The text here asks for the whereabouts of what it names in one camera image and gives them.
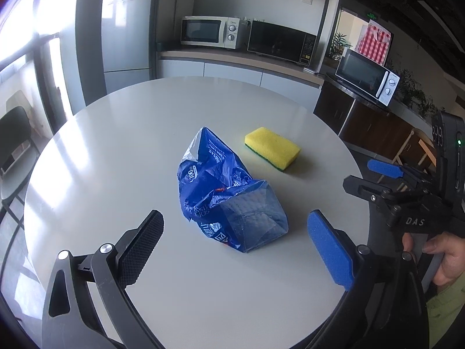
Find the green sleeve right forearm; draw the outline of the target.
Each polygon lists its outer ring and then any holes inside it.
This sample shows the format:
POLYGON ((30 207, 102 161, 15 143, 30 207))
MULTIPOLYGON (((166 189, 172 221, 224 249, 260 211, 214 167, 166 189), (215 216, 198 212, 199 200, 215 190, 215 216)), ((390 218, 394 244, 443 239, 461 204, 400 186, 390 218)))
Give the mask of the green sleeve right forearm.
POLYGON ((451 329, 464 307, 464 274, 427 302, 430 348, 434 348, 451 329))

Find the person's right hand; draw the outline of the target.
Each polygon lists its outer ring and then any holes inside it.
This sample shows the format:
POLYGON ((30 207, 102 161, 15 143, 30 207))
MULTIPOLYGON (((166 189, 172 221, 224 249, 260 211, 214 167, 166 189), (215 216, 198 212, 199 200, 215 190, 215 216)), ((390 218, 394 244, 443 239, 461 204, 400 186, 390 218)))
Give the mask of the person's right hand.
POLYGON ((448 232, 435 236, 423 246, 424 254, 442 254, 433 283, 444 289, 453 284, 464 272, 464 239, 448 232))

